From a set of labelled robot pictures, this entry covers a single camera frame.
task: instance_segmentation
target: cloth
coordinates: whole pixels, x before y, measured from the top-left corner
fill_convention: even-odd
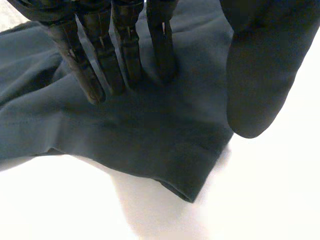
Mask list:
[[[99,106],[88,103],[36,22],[2,32],[0,164],[23,156],[83,156],[159,181],[193,202],[233,135],[226,115],[233,30],[217,0],[181,1],[171,25],[178,61],[173,83],[162,86],[157,77],[144,10],[136,26],[143,81]],[[115,40],[113,28],[110,32]]]

